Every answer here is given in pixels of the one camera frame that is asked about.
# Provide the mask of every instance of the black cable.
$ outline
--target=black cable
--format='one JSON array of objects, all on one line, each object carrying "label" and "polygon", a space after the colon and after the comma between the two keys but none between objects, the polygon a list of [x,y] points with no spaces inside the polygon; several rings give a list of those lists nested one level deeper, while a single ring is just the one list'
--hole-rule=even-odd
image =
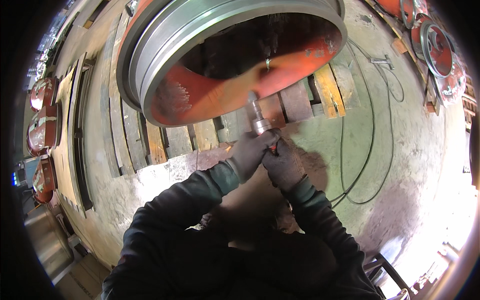
[{"label": "black cable", "polygon": [[[371,200],[373,200],[378,195],[378,193],[382,189],[383,185],[385,184],[385,181],[386,181],[386,178],[387,178],[388,174],[390,173],[390,169],[392,167],[393,155],[394,155],[393,121],[392,121],[392,107],[391,107],[390,94],[392,94],[393,98],[398,103],[401,103],[405,100],[405,92],[404,92],[402,83],[400,82],[398,77],[391,70],[389,70],[387,68],[384,68],[384,67],[381,67],[378,64],[374,64],[375,68],[377,69],[377,71],[379,72],[380,76],[383,78],[383,80],[385,81],[385,84],[387,86],[388,110],[389,110],[389,114],[390,114],[390,133],[391,133],[391,137],[392,137],[392,153],[391,153],[391,157],[390,157],[390,162],[388,164],[387,172],[386,172],[386,174],[384,176],[384,179],[382,180],[382,183],[380,184],[380,187],[378,188],[377,192],[371,198],[369,198],[366,201],[363,201],[363,202],[353,201],[349,197],[348,194],[351,192],[353,187],[355,187],[355,185],[357,184],[361,175],[363,174],[366,166],[368,165],[368,162],[370,161],[370,157],[372,155],[373,144],[374,144],[374,141],[375,141],[376,121],[375,121],[375,110],[374,110],[374,107],[373,107],[372,93],[370,91],[370,87],[368,85],[365,73],[363,72],[363,68],[360,65],[360,62],[358,60],[358,57],[357,57],[356,53],[354,52],[354,50],[352,48],[352,45],[354,47],[356,47],[365,56],[365,58],[370,59],[371,56],[362,47],[360,47],[355,41],[353,41],[351,38],[348,38],[347,47],[348,47],[349,51],[352,53],[357,65],[360,68],[360,72],[362,74],[363,81],[365,82],[365,86],[367,88],[367,93],[368,93],[369,100],[370,100],[370,105],[371,105],[371,109],[372,109],[372,141],[370,143],[370,149],[368,151],[367,158],[365,159],[365,163],[363,164],[362,169],[360,170],[359,174],[357,175],[355,180],[352,182],[352,184],[347,189],[345,189],[345,181],[344,181],[344,174],[343,174],[343,141],[344,141],[344,131],[345,131],[345,119],[344,119],[344,117],[342,117],[342,134],[341,134],[341,139],[340,139],[340,179],[341,179],[341,182],[342,182],[343,193],[341,193],[338,197],[336,197],[336,198],[334,198],[333,200],[330,201],[332,203],[332,202],[335,202],[336,200],[340,199],[340,200],[338,200],[338,202],[332,208],[335,208],[337,205],[339,205],[343,201],[343,199],[345,199],[345,198],[347,198],[353,204],[362,205],[362,204],[370,202]],[[388,78],[386,77],[386,74],[385,74],[384,70],[388,70],[395,77],[395,79],[398,81],[398,83],[400,85],[400,88],[402,90],[402,98],[400,100],[397,97],[395,97],[395,94],[390,89],[390,84],[389,84]]]}]

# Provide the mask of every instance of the cardboard box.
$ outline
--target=cardboard box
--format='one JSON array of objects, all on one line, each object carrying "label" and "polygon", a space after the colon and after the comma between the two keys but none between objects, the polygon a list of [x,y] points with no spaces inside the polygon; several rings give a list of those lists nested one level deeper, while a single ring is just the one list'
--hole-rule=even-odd
[{"label": "cardboard box", "polygon": [[65,274],[55,288],[67,300],[95,299],[102,292],[102,282],[109,274],[108,269],[88,254]]}]

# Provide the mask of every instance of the dark jacket sleeve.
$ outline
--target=dark jacket sleeve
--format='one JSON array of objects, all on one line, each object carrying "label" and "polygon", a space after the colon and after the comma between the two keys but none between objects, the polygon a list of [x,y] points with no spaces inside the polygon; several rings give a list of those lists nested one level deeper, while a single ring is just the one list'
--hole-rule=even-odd
[{"label": "dark jacket sleeve", "polygon": [[195,171],[140,207],[123,236],[118,265],[103,282],[102,299],[151,299],[169,294],[166,240],[190,226],[239,185],[230,164]]},{"label": "dark jacket sleeve", "polygon": [[357,242],[338,220],[325,193],[317,191],[306,177],[283,195],[292,205],[292,213],[300,228],[323,239],[337,260],[336,278],[325,296],[331,299],[380,299],[363,271],[365,253],[360,251]]}]

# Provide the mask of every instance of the gloved hand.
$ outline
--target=gloved hand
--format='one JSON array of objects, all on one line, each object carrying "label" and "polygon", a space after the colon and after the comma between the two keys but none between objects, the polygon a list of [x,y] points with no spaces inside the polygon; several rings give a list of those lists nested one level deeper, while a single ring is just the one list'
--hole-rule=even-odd
[{"label": "gloved hand", "polygon": [[244,133],[232,148],[232,157],[227,158],[228,164],[239,177],[240,183],[245,183],[257,170],[269,147],[275,145],[280,138],[281,131],[273,128],[261,135],[254,132]]},{"label": "gloved hand", "polygon": [[306,176],[305,169],[292,140],[280,138],[276,144],[276,152],[267,152],[262,164],[274,186],[289,192]]}]

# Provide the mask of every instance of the dark jacket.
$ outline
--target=dark jacket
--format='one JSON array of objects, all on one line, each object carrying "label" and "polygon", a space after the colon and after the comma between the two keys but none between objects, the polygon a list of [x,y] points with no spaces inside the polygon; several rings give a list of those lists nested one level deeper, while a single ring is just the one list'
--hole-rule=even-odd
[{"label": "dark jacket", "polygon": [[[139,208],[124,234],[120,261],[103,283],[102,299],[302,298],[251,278],[237,278],[226,283],[222,274],[230,266],[227,256],[231,255],[224,255],[216,242],[206,242],[211,250],[199,261],[195,257],[195,247],[176,240],[182,236],[183,240],[199,241],[199,234],[204,230],[192,232],[185,229],[198,224],[204,214],[220,204],[222,197],[238,185],[238,177],[232,168],[221,161],[208,170],[195,171],[187,180],[172,185]],[[283,195],[290,202],[298,225],[307,235],[321,238],[337,261],[337,271],[330,284],[318,295],[308,298],[380,299],[362,269],[365,254],[346,233],[325,193],[317,191],[306,177]],[[202,239],[208,235],[205,230]],[[182,246],[172,247],[172,241]],[[204,273],[201,264],[210,261],[218,269],[217,273]],[[182,273],[178,268],[172,267],[179,263],[192,271],[179,275]],[[198,290],[186,291],[183,281],[198,283]]]}]

